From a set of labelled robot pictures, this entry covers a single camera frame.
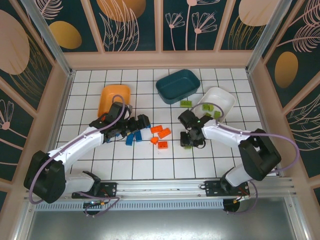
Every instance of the green block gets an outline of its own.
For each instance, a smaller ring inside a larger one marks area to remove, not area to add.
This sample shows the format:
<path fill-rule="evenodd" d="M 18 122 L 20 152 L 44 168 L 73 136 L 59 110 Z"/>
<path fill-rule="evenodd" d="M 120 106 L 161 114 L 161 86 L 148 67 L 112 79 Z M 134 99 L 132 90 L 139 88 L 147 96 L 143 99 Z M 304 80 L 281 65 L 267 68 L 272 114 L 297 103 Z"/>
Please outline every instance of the green block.
<path fill-rule="evenodd" d="M 209 111 L 209 104 L 202 104 L 202 110 L 203 111 Z"/>
<path fill-rule="evenodd" d="M 181 108 L 192 108 L 192 101 L 182 100 L 180 101 Z"/>
<path fill-rule="evenodd" d="M 209 104 L 209 112 L 212 112 L 214 110 L 214 106 Z"/>
<path fill-rule="evenodd" d="M 219 112 L 219 111 L 214 111 L 214 114 L 213 114 L 213 118 L 214 119 L 219 119 L 220 118 L 220 116 L 221 116 L 221 112 Z"/>

